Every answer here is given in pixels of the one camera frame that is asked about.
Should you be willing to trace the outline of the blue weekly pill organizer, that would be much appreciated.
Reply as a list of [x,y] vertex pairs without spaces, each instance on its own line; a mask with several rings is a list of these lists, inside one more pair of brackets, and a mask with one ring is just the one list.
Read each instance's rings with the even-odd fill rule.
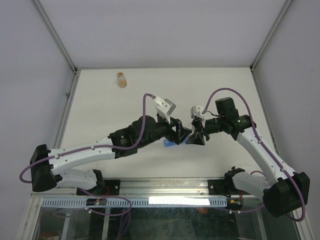
[[166,148],[170,148],[170,147],[185,145],[185,144],[186,144],[186,141],[187,141],[187,140],[185,139],[185,140],[182,141],[181,143],[177,144],[177,143],[175,143],[175,142],[171,142],[171,141],[169,141],[169,140],[167,140],[167,139],[164,139],[164,140],[163,140],[163,144],[164,144],[164,146],[165,146]]

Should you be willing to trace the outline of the white pill bottle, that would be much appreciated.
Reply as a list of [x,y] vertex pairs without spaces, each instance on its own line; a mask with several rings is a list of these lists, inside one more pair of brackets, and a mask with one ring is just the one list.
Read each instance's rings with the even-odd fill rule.
[[192,138],[196,133],[196,129],[192,128],[191,133],[187,136],[188,139]]

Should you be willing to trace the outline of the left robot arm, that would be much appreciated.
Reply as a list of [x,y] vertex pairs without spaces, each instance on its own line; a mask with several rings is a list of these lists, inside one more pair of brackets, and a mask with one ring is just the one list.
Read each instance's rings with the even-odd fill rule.
[[39,193],[67,187],[100,194],[105,188],[102,172],[97,169],[78,170],[78,166],[128,157],[162,138],[179,145],[193,133],[194,129],[184,127],[179,119],[166,121],[147,115],[91,144],[69,149],[49,149],[46,144],[38,145],[29,162],[32,190]]

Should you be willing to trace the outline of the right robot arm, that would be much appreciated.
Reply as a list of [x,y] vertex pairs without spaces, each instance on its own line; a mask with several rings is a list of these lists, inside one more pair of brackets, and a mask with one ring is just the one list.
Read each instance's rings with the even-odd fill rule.
[[269,149],[249,115],[239,115],[231,97],[216,100],[217,115],[206,119],[203,106],[193,106],[192,134],[187,144],[204,145],[212,134],[226,133],[238,142],[260,167],[264,178],[255,177],[242,168],[233,167],[224,175],[221,194],[228,196],[238,190],[249,193],[263,202],[268,212],[278,218],[298,208],[306,214],[310,178],[296,172]]

